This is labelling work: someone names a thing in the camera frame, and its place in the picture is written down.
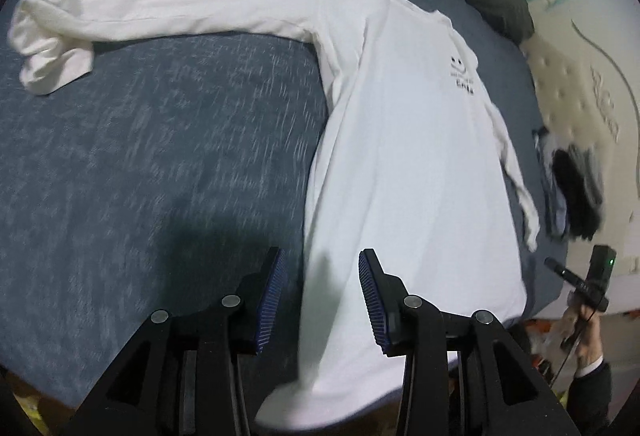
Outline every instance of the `white shirt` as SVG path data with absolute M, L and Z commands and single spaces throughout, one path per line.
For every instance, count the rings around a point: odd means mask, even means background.
M 531 250 L 538 215 L 478 60 L 441 13 L 407 0 L 21 0 L 9 40 L 27 56 L 24 86 L 47 94 L 91 70 L 93 41 L 228 30 L 312 42 L 330 112 L 306 194 L 300 377 L 258 422 L 322 426 L 401 387 L 404 358 L 383 356 L 369 324 L 364 248 L 440 310 L 522 313 L 500 162 Z

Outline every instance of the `black cable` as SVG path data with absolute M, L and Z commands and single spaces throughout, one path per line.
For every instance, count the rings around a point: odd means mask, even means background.
M 566 356 L 564 357 L 562 364 L 560 364 L 560 368 L 558 369 L 558 372 L 556 372 L 556 376 L 554 376 L 554 379 L 551 381 L 551 384 L 549 384 L 549 387 L 554 386 L 554 384 L 556 383 L 556 380 L 560 376 L 560 372 L 562 371 L 562 368 L 564 368 L 564 365 L 566 364 L 566 361 L 569 359 L 569 356 L 571 356 L 571 354 L 574 352 L 575 345 L 580 344 L 580 339 L 582 338 L 582 334 L 584 333 L 585 329 L 587 329 L 587 326 L 589 326 L 589 322 L 591 321 L 591 318 L 596 314 L 596 311 L 598 311 L 598 308 L 600 307 L 600 304 L 603 298 L 604 298 L 604 295 L 600 298 L 600 300 L 598 301 L 598 305 L 593 309 L 593 311 L 591 312 L 591 315 L 589 315 L 589 318 L 583 324 L 582 329 L 578 332 L 578 336 L 575 339 L 574 345 L 572 345 L 571 349 L 567 351 Z

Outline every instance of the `headboard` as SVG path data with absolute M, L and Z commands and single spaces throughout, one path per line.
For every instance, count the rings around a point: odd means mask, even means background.
M 634 218 L 640 210 L 640 120 L 631 73 L 607 51 L 610 37 L 593 32 L 584 19 L 585 0 L 554 2 L 530 4 L 536 33 L 521 49 L 545 125 L 581 148 L 593 146 L 605 187 L 604 223 L 592 242 L 570 242 L 567 266 L 585 275 L 593 244 L 609 244 L 618 251 L 614 275 L 638 273 L 640 253 L 625 255 L 629 225 L 640 221 Z M 590 18 L 606 20 L 607 14 Z

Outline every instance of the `printed graphic on shirt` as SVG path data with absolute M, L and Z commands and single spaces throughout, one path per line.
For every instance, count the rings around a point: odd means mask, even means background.
M 466 75 L 465 64 L 459 58 L 451 57 L 451 76 L 456 79 L 456 85 L 465 89 L 469 94 L 474 93 L 473 77 Z

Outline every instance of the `black sleeve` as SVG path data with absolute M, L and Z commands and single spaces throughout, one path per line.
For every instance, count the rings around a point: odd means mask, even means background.
M 609 425 L 611 368 L 603 362 L 587 376 L 575 378 L 569 388 L 566 410 L 582 436 L 601 434 Z

